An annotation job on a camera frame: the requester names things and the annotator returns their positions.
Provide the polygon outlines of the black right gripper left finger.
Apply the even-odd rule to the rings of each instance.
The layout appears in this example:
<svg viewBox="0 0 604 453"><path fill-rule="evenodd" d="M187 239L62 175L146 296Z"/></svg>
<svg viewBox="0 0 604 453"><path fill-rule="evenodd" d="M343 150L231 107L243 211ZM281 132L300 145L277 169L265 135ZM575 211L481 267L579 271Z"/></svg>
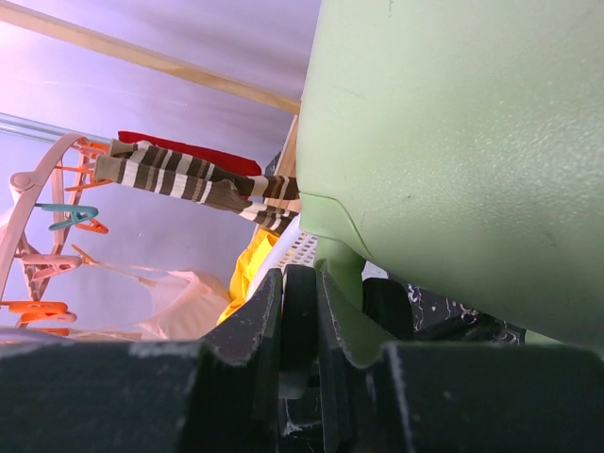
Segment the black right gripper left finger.
<svg viewBox="0 0 604 453"><path fill-rule="evenodd" d="M5 452L274 452L282 276L188 342L10 344Z"/></svg>

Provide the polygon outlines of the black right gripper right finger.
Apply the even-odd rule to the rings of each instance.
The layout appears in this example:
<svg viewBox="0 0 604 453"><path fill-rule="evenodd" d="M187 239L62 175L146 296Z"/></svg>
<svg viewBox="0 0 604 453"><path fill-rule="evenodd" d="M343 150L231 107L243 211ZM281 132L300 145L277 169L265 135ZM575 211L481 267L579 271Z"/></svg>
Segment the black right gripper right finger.
<svg viewBox="0 0 604 453"><path fill-rule="evenodd" d="M554 345L399 342L317 278L328 452L599 452L603 362Z"/></svg>

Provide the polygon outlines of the green hard-shell suitcase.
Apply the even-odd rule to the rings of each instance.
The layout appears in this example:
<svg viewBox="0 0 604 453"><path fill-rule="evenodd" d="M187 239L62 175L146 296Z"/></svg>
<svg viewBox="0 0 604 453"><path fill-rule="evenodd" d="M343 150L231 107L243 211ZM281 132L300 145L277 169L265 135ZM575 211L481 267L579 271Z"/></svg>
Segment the green hard-shell suitcase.
<svg viewBox="0 0 604 453"><path fill-rule="evenodd" d="M297 176L327 389L602 399L601 2L323 2ZM398 342L367 261L548 343Z"/></svg>

